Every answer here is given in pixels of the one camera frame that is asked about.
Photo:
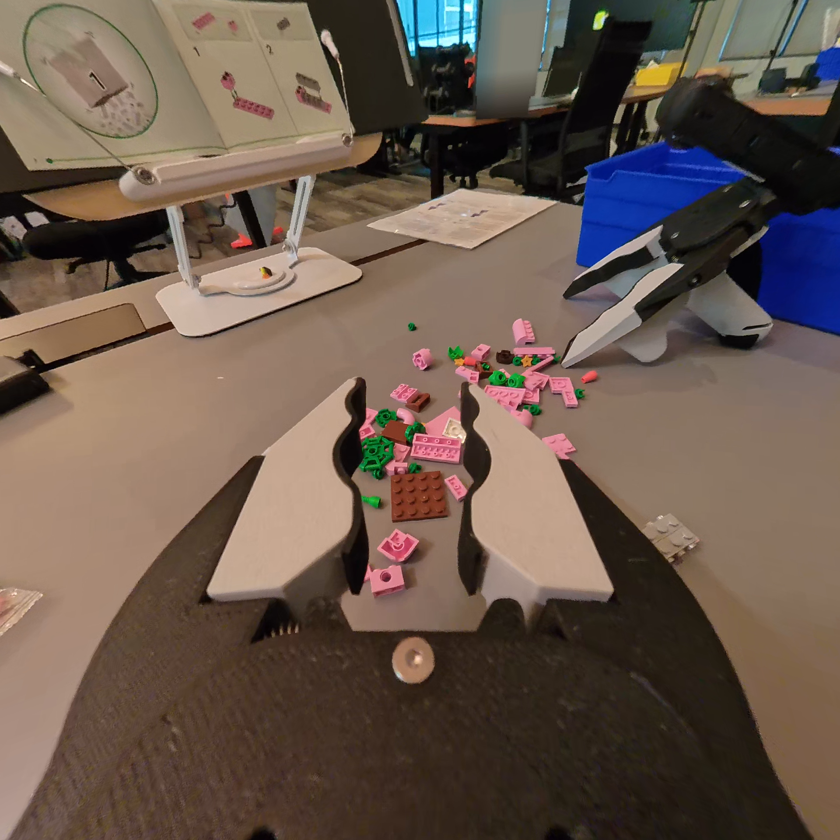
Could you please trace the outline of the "clear plastic packet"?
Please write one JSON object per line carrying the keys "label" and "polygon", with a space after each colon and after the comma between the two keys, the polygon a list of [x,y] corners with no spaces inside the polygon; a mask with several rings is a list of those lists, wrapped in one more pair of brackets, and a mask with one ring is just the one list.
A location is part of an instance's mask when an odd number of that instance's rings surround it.
{"label": "clear plastic packet", "polygon": [[43,594],[39,591],[28,591],[17,587],[3,587],[1,596],[1,626],[3,636],[34,606]]}

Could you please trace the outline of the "printed paper sheet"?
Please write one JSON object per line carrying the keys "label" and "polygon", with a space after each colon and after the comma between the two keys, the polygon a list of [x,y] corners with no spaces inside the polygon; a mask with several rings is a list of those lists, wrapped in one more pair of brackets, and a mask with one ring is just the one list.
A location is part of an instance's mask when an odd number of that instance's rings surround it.
{"label": "printed paper sheet", "polygon": [[369,228],[409,238],[474,249],[555,204],[550,199],[465,188],[396,215]]}

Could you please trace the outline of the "black flat panel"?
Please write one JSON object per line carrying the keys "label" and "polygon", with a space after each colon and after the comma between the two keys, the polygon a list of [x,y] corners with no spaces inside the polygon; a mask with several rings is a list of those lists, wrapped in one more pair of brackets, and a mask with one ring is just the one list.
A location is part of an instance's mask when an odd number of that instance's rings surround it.
{"label": "black flat panel", "polygon": [[308,1],[318,33],[327,29],[341,58],[357,133],[422,123],[428,109],[393,1]]}

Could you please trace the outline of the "grey studded toy brick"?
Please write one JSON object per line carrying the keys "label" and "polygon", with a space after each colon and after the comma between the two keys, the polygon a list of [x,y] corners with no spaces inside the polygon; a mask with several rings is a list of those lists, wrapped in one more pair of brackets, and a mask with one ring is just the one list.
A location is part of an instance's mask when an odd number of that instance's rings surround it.
{"label": "grey studded toy brick", "polygon": [[671,564],[693,550],[700,539],[674,515],[662,515],[648,521],[642,528],[644,536]]}

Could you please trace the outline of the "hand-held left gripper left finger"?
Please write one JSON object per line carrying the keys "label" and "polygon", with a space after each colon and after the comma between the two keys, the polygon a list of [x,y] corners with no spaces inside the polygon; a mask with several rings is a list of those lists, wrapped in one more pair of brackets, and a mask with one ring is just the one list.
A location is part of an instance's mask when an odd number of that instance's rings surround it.
{"label": "hand-held left gripper left finger", "polygon": [[369,563],[362,460],[365,382],[353,377],[264,453],[206,588],[216,602],[278,598],[289,608],[360,593]]}

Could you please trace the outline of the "open instruction booklet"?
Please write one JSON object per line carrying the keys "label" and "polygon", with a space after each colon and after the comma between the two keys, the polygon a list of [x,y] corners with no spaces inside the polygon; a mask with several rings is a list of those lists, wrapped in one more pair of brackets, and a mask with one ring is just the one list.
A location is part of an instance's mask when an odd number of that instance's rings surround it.
{"label": "open instruction booklet", "polygon": [[2,2],[2,129],[28,170],[136,165],[352,124],[304,2]]}

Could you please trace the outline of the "wooden office desk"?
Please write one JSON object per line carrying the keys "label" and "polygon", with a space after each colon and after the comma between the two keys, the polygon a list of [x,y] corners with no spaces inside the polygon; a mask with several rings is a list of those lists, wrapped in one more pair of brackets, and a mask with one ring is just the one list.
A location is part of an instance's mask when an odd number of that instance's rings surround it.
{"label": "wooden office desk", "polygon": [[[622,154],[637,147],[646,107],[649,102],[662,98],[672,86],[630,86],[624,93],[621,105],[624,111],[618,126],[616,151]],[[552,117],[571,109],[570,101],[531,109],[525,119],[477,119],[475,115],[433,115],[421,123],[421,131],[428,136],[428,168],[430,198],[439,198],[445,191],[445,169],[441,163],[442,139],[452,133],[473,130],[492,124],[512,123],[520,128],[520,140],[529,137],[529,123],[537,119]]]}

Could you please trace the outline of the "black office chair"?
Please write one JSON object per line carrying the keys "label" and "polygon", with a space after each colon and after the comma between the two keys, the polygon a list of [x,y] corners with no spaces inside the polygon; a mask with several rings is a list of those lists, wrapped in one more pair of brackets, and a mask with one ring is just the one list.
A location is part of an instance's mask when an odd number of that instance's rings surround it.
{"label": "black office chair", "polygon": [[608,17],[582,69],[571,109],[529,123],[520,157],[490,168],[526,195],[581,204],[589,165],[610,154],[613,121],[654,22]]}
{"label": "black office chair", "polygon": [[166,234],[169,228],[169,218],[163,210],[111,220],[65,220],[30,229],[23,238],[23,248],[37,259],[70,259],[69,274],[91,263],[112,265],[119,278],[115,287],[123,287],[166,275],[166,271],[135,269],[129,258],[142,251],[164,248],[145,243]]}

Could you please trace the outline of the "pile of pink toy bricks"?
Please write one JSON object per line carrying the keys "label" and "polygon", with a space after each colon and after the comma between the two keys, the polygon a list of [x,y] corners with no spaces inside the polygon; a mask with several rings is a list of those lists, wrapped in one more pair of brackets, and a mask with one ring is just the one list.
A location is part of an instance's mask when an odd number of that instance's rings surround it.
{"label": "pile of pink toy bricks", "polygon": [[486,604],[511,599],[530,614],[553,599],[606,602],[614,586],[574,498],[561,460],[563,435],[531,431],[543,385],[533,375],[479,373],[483,358],[461,360],[460,408],[426,422],[407,408],[419,392],[399,385],[402,407],[362,427],[367,475],[390,481],[393,531],[376,550],[392,565],[413,557],[419,522],[459,510],[456,565],[468,595]]}

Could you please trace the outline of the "white book stand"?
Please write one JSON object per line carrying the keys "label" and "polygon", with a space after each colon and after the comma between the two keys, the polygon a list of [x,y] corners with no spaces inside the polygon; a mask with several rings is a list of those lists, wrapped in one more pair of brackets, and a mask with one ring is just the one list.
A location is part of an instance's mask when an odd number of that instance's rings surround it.
{"label": "white book stand", "polygon": [[[106,219],[134,216],[165,207],[181,280],[160,290],[156,299],[181,335],[198,338],[220,333],[266,314],[346,287],[361,278],[361,270],[316,248],[299,249],[315,175],[366,161],[370,135],[357,139],[349,110],[341,96],[327,101],[320,85],[308,75],[292,74],[292,110],[313,112],[323,122],[338,120],[325,132],[286,137],[280,143],[259,141],[252,148],[216,156],[194,156],[155,164],[137,164],[118,180],[74,185],[47,192],[68,197],[70,210],[98,211]],[[298,187],[291,225],[281,252],[233,268],[199,275],[189,256],[182,205],[205,194],[248,190],[296,176]],[[259,268],[275,273],[263,281]]]}

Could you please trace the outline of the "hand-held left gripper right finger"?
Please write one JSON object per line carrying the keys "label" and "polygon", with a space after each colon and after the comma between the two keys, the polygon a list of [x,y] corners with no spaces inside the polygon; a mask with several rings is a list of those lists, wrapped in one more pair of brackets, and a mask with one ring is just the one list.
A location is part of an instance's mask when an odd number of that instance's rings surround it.
{"label": "hand-held left gripper right finger", "polygon": [[553,599],[608,602],[614,587],[557,455],[477,385],[460,388],[472,479],[458,574],[486,604],[517,602],[528,624]]}

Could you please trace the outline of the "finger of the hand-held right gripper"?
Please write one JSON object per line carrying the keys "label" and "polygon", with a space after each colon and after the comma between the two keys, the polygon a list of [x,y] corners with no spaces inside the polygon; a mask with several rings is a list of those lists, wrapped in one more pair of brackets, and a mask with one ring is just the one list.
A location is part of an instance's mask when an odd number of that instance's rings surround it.
{"label": "finger of the hand-held right gripper", "polygon": [[573,337],[560,361],[563,368],[570,368],[611,344],[637,361],[658,360],[667,350],[673,300],[686,291],[682,279],[677,279],[675,287],[670,287],[669,282],[683,269],[681,262],[666,261],[646,273],[644,266],[626,268],[607,280],[607,285],[624,290],[625,296]]}
{"label": "finger of the hand-held right gripper", "polygon": [[644,276],[665,254],[659,241],[663,228],[663,225],[650,227],[593,266],[584,269],[566,288],[563,298],[570,299],[580,295],[594,286],[618,278],[627,271],[642,270]]}

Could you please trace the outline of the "blue plastic bin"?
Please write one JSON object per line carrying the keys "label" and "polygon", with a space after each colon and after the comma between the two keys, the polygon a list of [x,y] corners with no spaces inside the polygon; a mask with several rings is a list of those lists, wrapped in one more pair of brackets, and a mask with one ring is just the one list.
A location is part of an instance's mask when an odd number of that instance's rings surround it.
{"label": "blue plastic bin", "polygon": [[[660,142],[588,167],[576,262],[588,267],[741,174],[700,148]],[[758,302],[775,320],[839,332],[839,211],[784,213],[759,241]]]}

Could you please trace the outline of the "brown studded plate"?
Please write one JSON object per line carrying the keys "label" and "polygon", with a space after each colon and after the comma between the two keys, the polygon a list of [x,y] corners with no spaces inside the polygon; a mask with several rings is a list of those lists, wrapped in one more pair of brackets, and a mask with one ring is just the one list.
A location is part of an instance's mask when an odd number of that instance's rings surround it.
{"label": "brown studded plate", "polygon": [[391,514],[394,523],[420,522],[448,516],[444,477],[438,470],[391,477]]}

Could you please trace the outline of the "black flat device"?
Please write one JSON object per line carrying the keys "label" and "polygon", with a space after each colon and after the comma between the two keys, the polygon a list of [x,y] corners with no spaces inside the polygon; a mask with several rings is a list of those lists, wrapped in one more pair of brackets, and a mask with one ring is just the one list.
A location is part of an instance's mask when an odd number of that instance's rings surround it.
{"label": "black flat device", "polygon": [[34,350],[17,358],[1,356],[1,415],[49,393],[50,385],[42,376],[46,364]]}

